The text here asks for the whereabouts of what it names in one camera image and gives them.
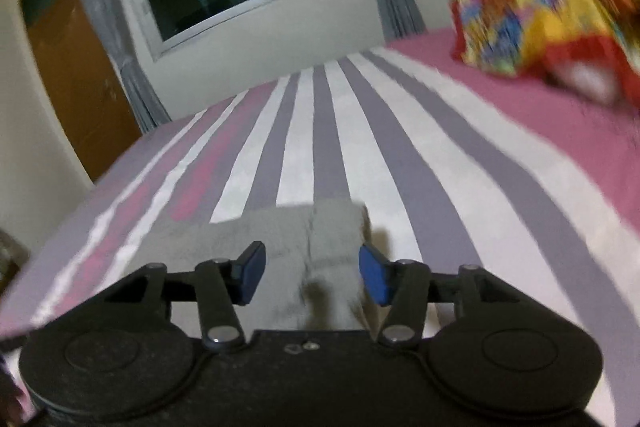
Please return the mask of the brown wooden door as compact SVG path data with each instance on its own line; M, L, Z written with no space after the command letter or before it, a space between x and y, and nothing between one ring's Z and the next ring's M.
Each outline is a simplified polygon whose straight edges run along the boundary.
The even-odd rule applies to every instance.
M141 136L134 113L80 0L20 0L43 87L92 181Z

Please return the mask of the striped pink grey bedsheet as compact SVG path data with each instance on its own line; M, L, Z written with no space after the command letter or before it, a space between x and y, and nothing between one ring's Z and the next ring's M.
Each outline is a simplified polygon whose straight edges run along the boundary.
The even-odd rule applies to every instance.
M145 135L29 263L11 335L140 263L163 225L344 197L378 246L439 272L483 265L582 325L590 412L639 421L639 115L455 62L450 31L286 75Z

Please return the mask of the grey sweat pant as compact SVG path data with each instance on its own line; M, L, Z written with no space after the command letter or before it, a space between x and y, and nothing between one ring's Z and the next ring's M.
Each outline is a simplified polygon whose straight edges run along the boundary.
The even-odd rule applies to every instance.
M370 236L366 207L349 199L253 210L206 225L169 221L152 228L127 270L160 262L188 272L212 259L239 257L255 241L266 269L249 305L236 310L245 334L378 329L378 308L364 289L359 249Z

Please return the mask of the colourful patterned pillow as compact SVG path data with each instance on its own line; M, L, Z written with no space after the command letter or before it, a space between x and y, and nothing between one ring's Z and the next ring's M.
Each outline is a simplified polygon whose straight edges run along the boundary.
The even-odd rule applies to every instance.
M451 14L466 65L639 104L639 0L451 0Z

